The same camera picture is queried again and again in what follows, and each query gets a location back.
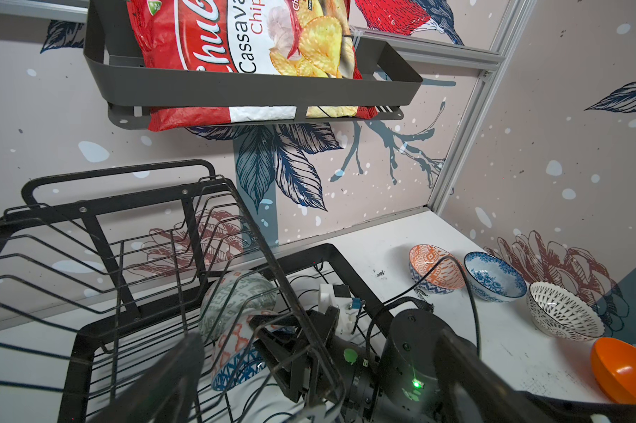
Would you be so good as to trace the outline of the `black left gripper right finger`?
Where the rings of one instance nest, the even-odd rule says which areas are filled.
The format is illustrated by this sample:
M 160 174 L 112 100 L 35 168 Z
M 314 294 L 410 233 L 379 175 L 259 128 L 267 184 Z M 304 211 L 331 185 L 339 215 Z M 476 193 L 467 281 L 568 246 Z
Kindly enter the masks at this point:
M 513 390 L 452 331 L 434 348 L 443 422 L 550 422 L 552 419 Z

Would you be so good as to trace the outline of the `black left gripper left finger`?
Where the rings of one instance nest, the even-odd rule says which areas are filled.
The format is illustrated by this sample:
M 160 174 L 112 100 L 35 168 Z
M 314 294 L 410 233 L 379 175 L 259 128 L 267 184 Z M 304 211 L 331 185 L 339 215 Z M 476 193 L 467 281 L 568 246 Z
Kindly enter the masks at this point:
M 197 333 L 185 336 L 92 422 L 186 422 L 197 394 L 204 348 Z

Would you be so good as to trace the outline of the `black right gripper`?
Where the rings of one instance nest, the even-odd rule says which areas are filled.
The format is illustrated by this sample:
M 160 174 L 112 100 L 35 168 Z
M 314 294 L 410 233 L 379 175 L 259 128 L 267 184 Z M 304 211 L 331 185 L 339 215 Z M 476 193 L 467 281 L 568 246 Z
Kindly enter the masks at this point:
M 253 314 L 250 325 L 259 329 L 254 348 L 261 354 L 275 381 L 288 381 L 288 398 L 310 407 L 330 402 L 342 406 L 348 391 L 343 351 L 337 336 L 338 308 L 307 311 L 302 323 L 294 315 Z M 279 370 L 283 360 L 291 362 Z

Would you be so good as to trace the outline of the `blue triangle patterned bowl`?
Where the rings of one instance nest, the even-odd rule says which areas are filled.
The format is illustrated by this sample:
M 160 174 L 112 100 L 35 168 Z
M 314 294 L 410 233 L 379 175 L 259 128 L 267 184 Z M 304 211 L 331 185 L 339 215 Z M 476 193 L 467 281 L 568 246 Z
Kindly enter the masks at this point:
M 272 315 L 270 310 L 246 309 L 239 317 L 233 317 L 215 344 L 212 354 L 211 388 L 213 391 L 232 389 L 258 375 L 267 367 L 263 357 L 254 347 L 254 329 L 250 325 L 258 315 Z

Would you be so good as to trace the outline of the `green patterned ceramic bowl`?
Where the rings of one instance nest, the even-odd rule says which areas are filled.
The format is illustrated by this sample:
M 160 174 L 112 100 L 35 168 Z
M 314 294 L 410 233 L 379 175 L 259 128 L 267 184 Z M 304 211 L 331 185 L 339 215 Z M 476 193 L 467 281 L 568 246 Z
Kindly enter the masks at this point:
M 258 272 L 231 271 L 213 282 L 200 309 L 199 333 L 204 344 L 217 340 L 241 311 L 272 310 L 278 289 Z

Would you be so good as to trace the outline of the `orange patterned ceramic bowl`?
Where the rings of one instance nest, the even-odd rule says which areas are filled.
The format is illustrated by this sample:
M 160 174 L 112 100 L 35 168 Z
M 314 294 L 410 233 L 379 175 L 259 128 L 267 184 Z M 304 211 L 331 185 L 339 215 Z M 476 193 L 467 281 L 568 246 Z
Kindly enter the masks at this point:
M 465 287 L 462 267 L 453 256 L 431 244 L 419 244 L 409 252 L 411 278 L 427 294 L 452 294 Z

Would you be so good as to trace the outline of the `plain orange bowl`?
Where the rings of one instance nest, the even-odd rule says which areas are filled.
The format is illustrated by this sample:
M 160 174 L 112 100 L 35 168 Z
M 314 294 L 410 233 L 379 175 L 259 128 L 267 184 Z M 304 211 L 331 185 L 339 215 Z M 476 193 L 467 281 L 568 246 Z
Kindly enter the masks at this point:
M 600 338 L 590 362 L 601 391 L 613 402 L 636 405 L 636 347 L 615 338 Z

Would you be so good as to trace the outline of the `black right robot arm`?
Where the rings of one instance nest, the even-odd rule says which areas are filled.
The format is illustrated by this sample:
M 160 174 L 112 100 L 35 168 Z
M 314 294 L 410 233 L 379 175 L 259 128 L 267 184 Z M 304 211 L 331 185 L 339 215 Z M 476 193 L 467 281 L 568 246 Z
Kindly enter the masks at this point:
M 381 356 L 337 335 L 337 310 L 311 311 L 324 354 L 292 315 L 257 315 L 254 348 L 313 422 L 636 422 L 636 405 L 516 391 L 430 311 L 396 315 Z

